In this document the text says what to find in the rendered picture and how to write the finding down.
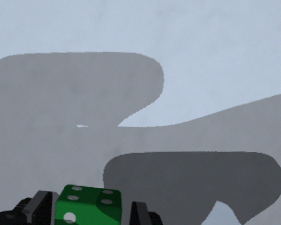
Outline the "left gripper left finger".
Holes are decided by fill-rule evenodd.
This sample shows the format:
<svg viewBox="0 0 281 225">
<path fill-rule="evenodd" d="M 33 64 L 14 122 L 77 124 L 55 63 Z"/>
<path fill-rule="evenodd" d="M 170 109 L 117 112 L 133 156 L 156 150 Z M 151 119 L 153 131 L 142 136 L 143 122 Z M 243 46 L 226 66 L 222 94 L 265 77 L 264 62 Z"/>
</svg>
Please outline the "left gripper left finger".
<svg viewBox="0 0 281 225">
<path fill-rule="evenodd" d="M 0 225 L 51 225 L 51 213 L 52 192 L 39 190 L 33 198 L 21 200 L 13 210 L 0 212 Z"/>
</svg>

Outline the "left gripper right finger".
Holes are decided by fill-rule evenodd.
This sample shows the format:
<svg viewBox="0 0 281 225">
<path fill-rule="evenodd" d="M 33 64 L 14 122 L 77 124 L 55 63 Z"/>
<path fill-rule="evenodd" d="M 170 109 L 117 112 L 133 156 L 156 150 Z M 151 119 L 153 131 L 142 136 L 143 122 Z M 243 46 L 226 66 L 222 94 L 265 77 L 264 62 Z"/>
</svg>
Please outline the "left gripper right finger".
<svg viewBox="0 0 281 225">
<path fill-rule="evenodd" d="M 148 209 L 145 202 L 133 201 L 131 206 L 129 225 L 163 225 L 163 224 L 160 216 L 157 213 L 155 212 L 148 213 Z"/>
</svg>

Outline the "green die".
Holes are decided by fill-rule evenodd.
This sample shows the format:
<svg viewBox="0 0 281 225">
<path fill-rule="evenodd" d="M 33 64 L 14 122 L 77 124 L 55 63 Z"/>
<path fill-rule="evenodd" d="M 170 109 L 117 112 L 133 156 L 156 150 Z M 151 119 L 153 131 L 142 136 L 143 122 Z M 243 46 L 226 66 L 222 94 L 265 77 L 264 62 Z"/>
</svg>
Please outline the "green die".
<svg viewBox="0 0 281 225">
<path fill-rule="evenodd" d="M 119 190 L 66 185 L 55 203 L 54 225 L 121 225 Z"/>
</svg>

